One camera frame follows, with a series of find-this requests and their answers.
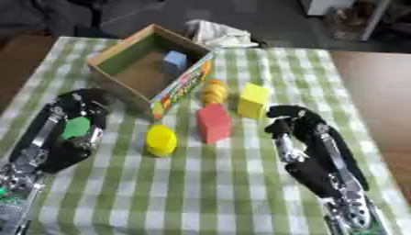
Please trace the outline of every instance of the yellow ball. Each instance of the yellow ball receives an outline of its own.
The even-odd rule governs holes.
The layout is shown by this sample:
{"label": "yellow ball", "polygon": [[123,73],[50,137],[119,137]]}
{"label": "yellow ball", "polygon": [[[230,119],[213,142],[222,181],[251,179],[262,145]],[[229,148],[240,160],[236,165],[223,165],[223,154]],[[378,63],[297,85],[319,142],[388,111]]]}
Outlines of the yellow ball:
{"label": "yellow ball", "polygon": [[149,153],[164,157],[174,151],[177,137],[172,129],[164,125],[153,125],[147,131],[146,144]]}

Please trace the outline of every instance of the yellow cube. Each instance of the yellow cube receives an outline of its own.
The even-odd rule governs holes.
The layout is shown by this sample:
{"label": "yellow cube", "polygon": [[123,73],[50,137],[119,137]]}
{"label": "yellow cube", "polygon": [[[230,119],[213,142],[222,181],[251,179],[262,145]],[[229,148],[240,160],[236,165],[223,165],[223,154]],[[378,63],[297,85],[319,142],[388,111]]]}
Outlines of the yellow cube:
{"label": "yellow cube", "polygon": [[238,112],[245,118],[258,119],[265,111],[270,91],[256,84],[246,83],[239,97]]}

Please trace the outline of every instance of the open box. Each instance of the open box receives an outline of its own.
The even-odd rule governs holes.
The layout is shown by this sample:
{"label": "open box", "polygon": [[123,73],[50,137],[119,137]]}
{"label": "open box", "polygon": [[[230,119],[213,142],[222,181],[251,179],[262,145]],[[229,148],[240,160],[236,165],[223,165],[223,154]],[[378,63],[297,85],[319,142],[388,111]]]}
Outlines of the open box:
{"label": "open box", "polygon": [[[161,62],[170,50],[187,56],[187,70],[172,78]],[[171,31],[150,25],[89,60],[92,78],[130,107],[160,119],[206,78],[213,53]]]}

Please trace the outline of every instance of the toy block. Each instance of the toy block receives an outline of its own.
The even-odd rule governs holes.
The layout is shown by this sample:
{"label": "toy block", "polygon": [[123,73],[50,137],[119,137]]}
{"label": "toy block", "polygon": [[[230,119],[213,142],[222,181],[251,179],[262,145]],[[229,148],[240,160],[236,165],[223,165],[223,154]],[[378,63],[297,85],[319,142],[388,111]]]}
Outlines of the toy block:
{"label": "toy block", "polygon": [[163,125],[153,125],[147,131],[147,150],[158,157],[172,153],[177,146],[177,137],[174,131]]}
{"label": "toy block", "polygon": [[239,98],[238,112],[245,118],[258,119],[264,113],[270,91],[256,84],[246,83]]}
{"label": "toy block", "polygon": [[162,59],[162,71],[175,78],[187,67],[187,56],[172,50]]}
{"label": "toy block", "polygon": [[214,143],[231,135],[231,118],[220,104],[197,110],[197,126],[205,143]]}

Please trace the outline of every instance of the black robotic glove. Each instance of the black robotic glove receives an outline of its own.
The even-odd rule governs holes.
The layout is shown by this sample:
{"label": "black robotic glove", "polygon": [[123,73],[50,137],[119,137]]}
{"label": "black robotic glove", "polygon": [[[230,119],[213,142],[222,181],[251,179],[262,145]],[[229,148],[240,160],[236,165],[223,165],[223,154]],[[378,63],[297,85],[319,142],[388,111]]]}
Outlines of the black robotic glove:
{"label": "black robotic glove", "polygon": [[[280,119],[276,119],[265,129],[265,132],[272,134],[273,139],[282,133],[295,136],[296,139],[305,144],[305,154],[314,160],[314,162],[307,161],[304,165],[298,163],[291,166],[289,164],[286,166],[287,172],[298,177],[300,183],[308,186],[318,196],[335,196],[336,192],[330,188],[329,184],[325,183],[324,179],[325,173],[336,173],[337,169],[323,141],[317,134],[318,124],[327,125],[326,121],[319,114],[301,106],[272,106],[267,117]],[[347,168],[357,178],[363,189],[368,191],[368,182],[347,143],[334,128],[328,127],[328,134],[335,141]]]}

